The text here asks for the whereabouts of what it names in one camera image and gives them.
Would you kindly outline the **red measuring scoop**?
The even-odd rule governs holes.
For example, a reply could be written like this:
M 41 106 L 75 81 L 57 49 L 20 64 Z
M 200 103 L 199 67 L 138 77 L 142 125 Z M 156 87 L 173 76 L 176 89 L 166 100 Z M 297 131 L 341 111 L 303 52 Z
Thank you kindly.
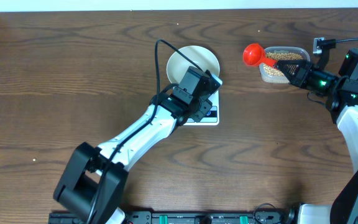
M 248 45 L 242 54 L 242 59 L 250 67 L 257 67 L 262 63 L 274 67 L 277 63 L 276 60 L 266 57 L 264 48 L 258 43 Z

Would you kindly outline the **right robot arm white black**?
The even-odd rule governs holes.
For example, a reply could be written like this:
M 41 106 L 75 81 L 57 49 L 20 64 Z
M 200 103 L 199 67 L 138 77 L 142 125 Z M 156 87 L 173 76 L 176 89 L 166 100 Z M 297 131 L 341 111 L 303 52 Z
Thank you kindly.
M 325 107 L 343 135 L 354 175 L 332 205 L 303 204 L 297 223 L 358 223 L 358 48 L 348 51 L 338 75 L 307 60 L 279 60 L 291 85 L 326 97 Z

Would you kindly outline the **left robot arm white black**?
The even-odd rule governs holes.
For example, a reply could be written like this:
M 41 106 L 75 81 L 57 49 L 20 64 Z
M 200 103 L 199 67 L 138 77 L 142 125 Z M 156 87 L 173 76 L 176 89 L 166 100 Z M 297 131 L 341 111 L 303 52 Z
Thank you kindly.
M 188 67 L 181 82 L 158 90 L 146 112 L 121 134 L 96 147 L 77 146 L 53 199 L 85 223 L 123 223 L 126 215 L 119 204 L 130 169 L 188 119 L 201 121 L 222 84 L 210 71 Z

